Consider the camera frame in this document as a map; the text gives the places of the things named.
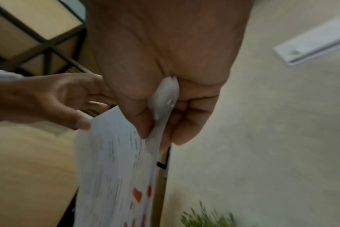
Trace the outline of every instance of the wooden floor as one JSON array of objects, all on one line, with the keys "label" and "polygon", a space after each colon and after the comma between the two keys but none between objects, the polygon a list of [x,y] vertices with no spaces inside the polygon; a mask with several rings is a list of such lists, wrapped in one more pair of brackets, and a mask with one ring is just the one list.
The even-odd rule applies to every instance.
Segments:
[{"label": "wooden floor", "polygon": [[[0,227],[57,226],[78,187],[73,133],[48,122],[0,123]],[[164,174],[157,168],[153,227],[160,223]]]}]

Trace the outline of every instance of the hand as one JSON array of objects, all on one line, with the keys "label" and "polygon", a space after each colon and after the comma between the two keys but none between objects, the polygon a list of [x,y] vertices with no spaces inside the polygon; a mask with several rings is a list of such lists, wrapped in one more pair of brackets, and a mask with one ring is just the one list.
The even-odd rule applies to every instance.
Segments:
[{"label": "hand", "polygon": [[176,76],[179,100],[162,149],[197,135],[212,114],[240,48],[251,0],[88,0],[88,36],[125,117],[146,138],[148,99]]},{"label": "hand", "polygon": [[101,110],[115,104],[103,79],[95,74],[59,74],[0,81],[0,120],[30,123],[48,120],[89,129],[76,110]]}]

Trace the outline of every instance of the red print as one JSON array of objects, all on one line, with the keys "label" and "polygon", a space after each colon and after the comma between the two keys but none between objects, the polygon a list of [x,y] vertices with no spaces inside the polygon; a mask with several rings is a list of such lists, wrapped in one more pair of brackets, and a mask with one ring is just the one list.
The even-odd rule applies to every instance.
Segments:
[{"label": "red print", "polygon": [[145,226],[145,215],[143,215],[143,220],[141,221],[141,227]]},{"label": "red print", "polygon": [[138,191],[136,188],[134,188],[134,189],[133,189],[133,196],[134,196],[134,198],[136,199],[136,201],[137,201],[138,203],[140,203],[140,201],[141,201],[141,196],[142,196],[141,191]]},{"label": "red print", "polygon": [[151,197],[151,186],[148,187],[148,198]]}]

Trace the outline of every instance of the paper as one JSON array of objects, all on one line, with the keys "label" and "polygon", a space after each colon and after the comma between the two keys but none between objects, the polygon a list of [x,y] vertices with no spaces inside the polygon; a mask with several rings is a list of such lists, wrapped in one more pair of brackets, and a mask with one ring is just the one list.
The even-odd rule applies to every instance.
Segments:
[{"label": "paper", "polygon": [[75,227],[150,226],[160,143],[178,96],[176,78],[164,79],[149,101],[155,123],[146,140],[118,107],[92,119],[90,131],[76,131]]}]

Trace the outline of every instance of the grass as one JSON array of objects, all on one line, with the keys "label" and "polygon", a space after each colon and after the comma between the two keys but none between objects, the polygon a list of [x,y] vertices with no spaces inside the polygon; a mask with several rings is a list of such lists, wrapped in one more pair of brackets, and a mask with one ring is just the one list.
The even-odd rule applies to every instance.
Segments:
[{"label": "grass", "polygon": [[209,215],[206,208],[200,201],[200,214],[197,214],[191,208],[191,214],[184,212],[181,216],[181,222],[185,227],[238,227],[232,213],[227,217],[218,215],[216,210]]}]

